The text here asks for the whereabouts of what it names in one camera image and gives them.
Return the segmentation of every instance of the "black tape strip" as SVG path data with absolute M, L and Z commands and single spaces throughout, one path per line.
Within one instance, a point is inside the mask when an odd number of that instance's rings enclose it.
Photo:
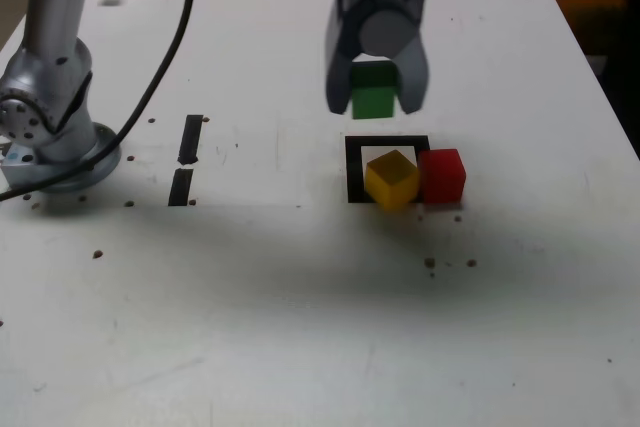
M 176 169 L 169 194 L 169 207 L 183 207 L 189 203 L 193 169 Z
M 420 152 L 429 150 L 429 138 L 426 135 L 391 136 L 351 136 L 344 138 L 347 161 L 347 196 L 350 204 L 371 204 L 375 201 L 364 190 L 364 172 L 362 171 L 362 147 L 413 147 L 416 160 Z M 413 202 L 421 202 L 422 193 Z
M 178 155 L 180 165 L 191 165 L 198 161 L 196 154 L 198 153 L 198 143 L 200 142 L 202 119 L 202 115 L 187 115 Z

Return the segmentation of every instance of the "white table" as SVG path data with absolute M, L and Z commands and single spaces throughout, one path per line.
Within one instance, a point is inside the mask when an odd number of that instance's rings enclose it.
M 95 120 L 182 2 L 87 0 Z M 384 121 L 326 108 L 331 2 L 196 0 L 135 161 L 0 205 L 0 425 L 638 425 L 640 167 L 554 0 L 427 0 L 425 107 Z M 460 150 L 461 212 L 346 203 L 344 136 L 398 133 Z

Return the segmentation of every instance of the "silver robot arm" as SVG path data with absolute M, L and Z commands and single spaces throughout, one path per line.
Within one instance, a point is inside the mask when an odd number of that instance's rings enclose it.
M 29 0 L 22 44 L 0 78 L 0 133 L 12 140 L 2 172 L 13 188 L 70 170 L 115 136 L 87 110 L 91 55 L 78 39 L 84 1 Z M 117 150 L 49 191 L 95 184 L 119 158 Z

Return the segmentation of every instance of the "gray robot arm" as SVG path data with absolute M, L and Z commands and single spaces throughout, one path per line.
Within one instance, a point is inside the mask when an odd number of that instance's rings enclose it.
M 429 81 L 420 38 L 425 0 L 335 0 L 326 38 L 329 110 L 344 114 L 351 99 L 351 67 L 360 54 L 386 57 L 396 66 L 402 110 L 421 109 Z
M 29 0 L 24 38 L 0 78 L 0 132 L 12 139 L 2 163 L 11 187 L 66 172 L 115 135 L 91 121 L 91 55 L 78 39 L 84 0 Z M 75 190 L 107 176 L 119 151 L 52 191 Z

